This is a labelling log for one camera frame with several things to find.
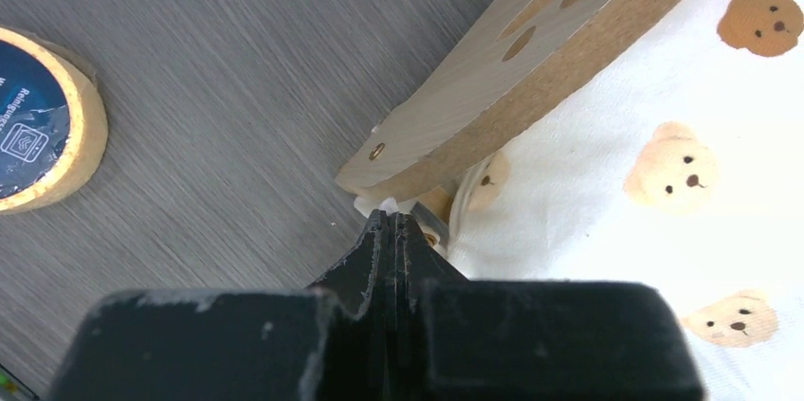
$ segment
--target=white cloth with bear pattern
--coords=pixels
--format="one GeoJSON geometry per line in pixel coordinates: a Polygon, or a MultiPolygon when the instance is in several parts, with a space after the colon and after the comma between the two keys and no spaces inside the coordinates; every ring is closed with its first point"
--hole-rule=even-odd
{"type": "Polygon", "coordinates": [[[709,399],[804,400],[796,2],[683,0],[462,185],[449,261],[651,285],[709,399]]]}

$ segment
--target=teddy bear print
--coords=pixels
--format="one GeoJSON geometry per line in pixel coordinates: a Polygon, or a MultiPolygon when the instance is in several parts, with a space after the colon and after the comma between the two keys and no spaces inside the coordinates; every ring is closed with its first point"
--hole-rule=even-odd
{"type": "Polygon", "coordinates": [[[623,190],[638,204],[686,214],[709,200],[719,180],[715,155],[691,129],[667,122],[656,129],[637,157],[623,190]]]}
{"type": "Polygon", "coordinates": [[[802,30],[804,13],[793,0],[731,0],[718,24],[725,43],[762,57],[795,47],[802,30]]]}
{"type": "Polygon", "coordinates": [[[503,152],[495,153],[485,167],[483,176],[475,185],[466,209],[469,211],[487,209],[500,196],[510,174],[511,163],[508,157],[503,152]]]}
{"type": "Polygon", "coordinates": [[[744,348],[773,337],[778,315],[763,292],[744,290],[692,313],[681,323],[712,344],[744,348]]]}

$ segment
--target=blue label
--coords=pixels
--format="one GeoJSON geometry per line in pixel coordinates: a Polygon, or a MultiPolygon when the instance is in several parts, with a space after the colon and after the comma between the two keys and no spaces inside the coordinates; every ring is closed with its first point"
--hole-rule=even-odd
{"type": "Polygon", "coordinates": [[[25,190],[64,152],[70,114],[56,79],[24,50],[0,41],[0,199],[25,190]]]}

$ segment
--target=white fabric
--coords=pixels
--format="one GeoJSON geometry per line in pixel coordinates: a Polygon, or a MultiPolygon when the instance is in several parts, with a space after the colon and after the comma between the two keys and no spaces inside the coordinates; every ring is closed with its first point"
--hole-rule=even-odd
{"type": "Polygon", "coordinates": [[[800,400],[804,290],[792,283],[804,266],[804,46],[772,58],[728,46],[716,27],[730,1],[683,0],[511,140],[507,182],[484,210],[462,210],[448,259],[474,279],[646,283],[679,317],[768,289],[780,317],[771,340],[724,348],[688,333],[689,345],[710,399],[800,400]],[[667,121],[693,128],[722,173],[686,216],[623,192],[667,121]]]}
{"type": "Polygon", "coordinates": [[[388,212],[389,210],[385,210],[385,207],[389,204],[393,203],[393,211],[399,211],[401,213],[410,213],[413,210],[413,207],[416,205],[416,200],[408,200],[405,202],[397,203],[393,197],[389,197],[384,201],[376,201],[372,199],[368,199],[366,197],[358,196],[355,197],[355,210],[359,211],[365,217],[369,217],[374,210],[383,210],[388,212]]]}

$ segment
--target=wood grain surface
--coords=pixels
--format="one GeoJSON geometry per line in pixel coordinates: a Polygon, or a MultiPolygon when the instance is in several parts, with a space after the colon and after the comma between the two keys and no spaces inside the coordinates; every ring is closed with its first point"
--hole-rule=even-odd
{"type": "Polygon", "coordinates": [[[39,394],[131,287],[294,287],[354,242],[333,178],[491,0],[0,0],[99,71],[105,159],[0,218],[0,361],[39,394]]]}

